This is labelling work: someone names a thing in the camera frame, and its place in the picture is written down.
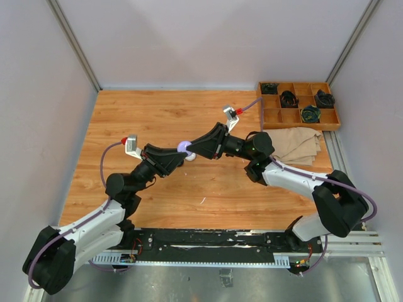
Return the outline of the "white earbud charging case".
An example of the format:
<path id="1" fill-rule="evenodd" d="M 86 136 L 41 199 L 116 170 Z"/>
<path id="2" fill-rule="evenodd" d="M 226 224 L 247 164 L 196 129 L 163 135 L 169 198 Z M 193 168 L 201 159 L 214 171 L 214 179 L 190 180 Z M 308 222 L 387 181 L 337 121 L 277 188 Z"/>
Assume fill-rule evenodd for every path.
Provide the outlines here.
<path id="1" fill-rule="evenodd" d="M 196 154 L 192 153 L 191 155 L 187 156 L 185 160 L 191 162 L 196 159 Z"/>

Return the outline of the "purple earbud charging case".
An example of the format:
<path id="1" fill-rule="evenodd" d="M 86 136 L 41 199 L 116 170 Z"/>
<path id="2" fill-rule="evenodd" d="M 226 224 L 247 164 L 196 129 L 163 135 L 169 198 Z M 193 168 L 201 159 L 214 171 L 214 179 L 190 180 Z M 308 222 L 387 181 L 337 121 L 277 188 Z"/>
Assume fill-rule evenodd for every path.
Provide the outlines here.
<path id="1" fill-rule="evenodd" d="M 191 152 L 189 150 L 187 150 L 187 147 L 191 145 L 191 142 L 189 141 L 182 141 L 178 144 L 177 146 L 177 151 L 178 152 L 185 152 L 187 154 L 187 156 L 191 155 Z"/>

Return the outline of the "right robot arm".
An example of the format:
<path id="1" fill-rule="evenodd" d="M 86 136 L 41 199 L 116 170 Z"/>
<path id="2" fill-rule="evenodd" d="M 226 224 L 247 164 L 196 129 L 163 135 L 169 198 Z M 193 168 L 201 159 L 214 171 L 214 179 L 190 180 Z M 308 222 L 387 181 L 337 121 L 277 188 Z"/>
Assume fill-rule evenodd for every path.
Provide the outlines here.
<path id="1" fill-rule="evenodd" d="M 217 123 L 206 135 L 191 141 L 186 150 L 206 159 L 219 159 L 222 155 L 245 159 L 246 175 L 252 182 L 287 189 L 311 199 L 316 213 L 298 217 L 285 230 L 285 244 L 294 252 L 323 235 L 346 237 L 369 210 L 363 193 L 345 173 L 309 172 L 276 160 L 272 156 L 275 148 L 271 138 L 263 131 L 253 131 L 242 139 L 230 135 L 226 125 Z"/>

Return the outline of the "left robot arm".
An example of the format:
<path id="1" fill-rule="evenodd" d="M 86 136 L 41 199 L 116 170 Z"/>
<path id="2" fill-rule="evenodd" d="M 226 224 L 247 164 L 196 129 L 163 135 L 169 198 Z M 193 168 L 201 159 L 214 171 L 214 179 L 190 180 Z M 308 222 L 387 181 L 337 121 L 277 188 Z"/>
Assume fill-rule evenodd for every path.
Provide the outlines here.
<path id="1" fill-rule="evenodd" d="M 141 201 L 137 193 L 147 189 L 156 176 L 170 175 L 191 155 L 188 142 L 177 148 L 138 148 L 125 137 L 111 144 L 119 145 L 125 147 L 127 155 L 139 159 L 139 164 L 129 174 L 101 178 L 107 199 L 94 211 L 69 225 L 48 225 L 39 232 L 22 267 L 31 288 L 58 293 L 83 264 L 105 249 L 131 247 L 135 234 L 125 225 Z"/>

